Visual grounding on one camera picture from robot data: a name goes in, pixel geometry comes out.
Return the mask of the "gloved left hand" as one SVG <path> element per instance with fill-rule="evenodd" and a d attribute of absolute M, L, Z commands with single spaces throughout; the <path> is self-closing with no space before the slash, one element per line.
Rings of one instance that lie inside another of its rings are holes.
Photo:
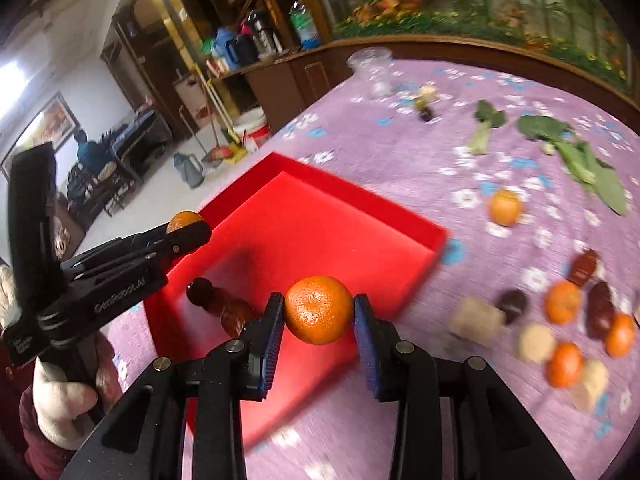
<path fill-rule="evenodd" d="M 21 400 L 21 424 L 28 447 L 77 451 L 96 426 L 89 411 L 102 405 L 109 411 L 122 396 L 111 343 L 98 333 L 90 349 L 98 371 L 88 384 L 72 382 L 54 364 L 35 362 L 32 396 Z"/>

